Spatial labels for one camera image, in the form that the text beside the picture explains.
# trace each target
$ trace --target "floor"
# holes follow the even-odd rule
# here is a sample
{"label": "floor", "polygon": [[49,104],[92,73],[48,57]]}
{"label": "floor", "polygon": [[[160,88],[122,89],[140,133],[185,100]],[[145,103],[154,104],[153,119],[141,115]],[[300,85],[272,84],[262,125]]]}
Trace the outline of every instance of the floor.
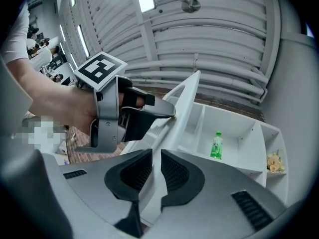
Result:
{"label": "floor", "polygon": [[[141,89],[160,98],[162,98],[169,91],[168,89],[160,89],[160,88],[141,88]],[[214,98],[210,96],[205,96],[202,94],[196,94],[195,102],[214,106],[214,107],[219,107],[228,111],[239,113],[239,114],[254,118],[256,120],[265,122],[264,116],[260,110],[247,107],[235,102],[226,101],[226,100],[222,100],[222,99],[218,99],[218,98]],[[76,141],[71,141],[71,137],[74,133],[75,133]],[[109,153],[109,154],[105,154],[105,153],[89,154],[89,153],[80,153],[75,151],[76,146],[84,146],[88,143],[89,143],[89,136],[80,132],[77,128],[73,126],[70,127],[70,129],[68,130],[66,134],[66,146],[67,146],[70,164],[90,162],[90,161],[118,156],[121,154],[122,150],[125,148],[125,144],[121,143],[118,145],[118,148],[114,153]]]}

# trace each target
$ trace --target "green bottle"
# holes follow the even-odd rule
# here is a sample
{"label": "green bottle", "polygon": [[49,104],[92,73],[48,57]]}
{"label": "green bottle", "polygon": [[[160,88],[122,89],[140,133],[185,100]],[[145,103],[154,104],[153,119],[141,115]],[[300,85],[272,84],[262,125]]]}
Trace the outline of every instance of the green bottle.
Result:
{"label": "green bottle", "polygon": [[211,157],[221,159],[221,153],[223,151],[223,138],[221,138],[221,132],[216,132],[216,137],[213,141],[213,147],[211,149]]}

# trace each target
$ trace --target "black vent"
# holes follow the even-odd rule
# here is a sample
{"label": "black vent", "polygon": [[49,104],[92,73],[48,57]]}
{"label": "black vent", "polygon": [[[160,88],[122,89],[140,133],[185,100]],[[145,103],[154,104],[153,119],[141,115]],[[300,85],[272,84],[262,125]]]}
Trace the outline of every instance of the black vent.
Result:
{"label": "black vent", "polygon": [[121,181],[131,188],[141,191],[151,171],[152,155],[146,155],[121,171]]}
{"label": "black vent", "polygon": [[84,171],[84,170],[77,170],[77,171],[74,171],[74,172],[70,172],[70,173],[64,173],[64,177],[65,179],[71,179],[71,178],[74,178],[74,177],[78,177],[78,176],[81,176],[83,174],[86,174],[87,172]]}
{"label": "black vent", "polygon": [[170,193],[188,181],[189,172],[186,167],[167,155],[162,155],[161,158],[161,171],[165,177],[167,192]]}
{"label": "black vent", "polygon": [[256,231],[264,228],[273,221],[268,213],[266,213],[247,191],[234,193],[232,197]]}

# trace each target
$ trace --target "human hand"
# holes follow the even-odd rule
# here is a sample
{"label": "human hand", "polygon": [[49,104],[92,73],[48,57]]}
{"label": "human hand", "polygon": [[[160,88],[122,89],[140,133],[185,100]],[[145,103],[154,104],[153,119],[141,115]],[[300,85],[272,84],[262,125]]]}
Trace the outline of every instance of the human hand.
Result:
{"label": "human hand", "polygon": [[[94,102],[94,96],[92,92],[83,93],[81,99],[79,99],[79,105],[74,111],[73,125],[84,132],[87,135],[90,135],[90,127],[93,120],[96,119],[96,107]],[[123,93],[119,93],[119,104],[120,108],[123,103]],[[144,100],[138,98],[136,101],[136,107],[144,106]]]}

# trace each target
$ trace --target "computer monitor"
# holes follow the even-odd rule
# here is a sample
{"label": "computer monitor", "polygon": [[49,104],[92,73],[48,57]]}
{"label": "computer monitor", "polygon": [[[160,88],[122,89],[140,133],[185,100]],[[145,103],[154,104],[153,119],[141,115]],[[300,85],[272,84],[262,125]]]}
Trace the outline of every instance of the computer monitor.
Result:
{"label": "computer monitor", "polygon": [[61,83],[61,85],[69,86],[70,83],[71,83],[71,80],[70,80],[70,77],[68,77]]}

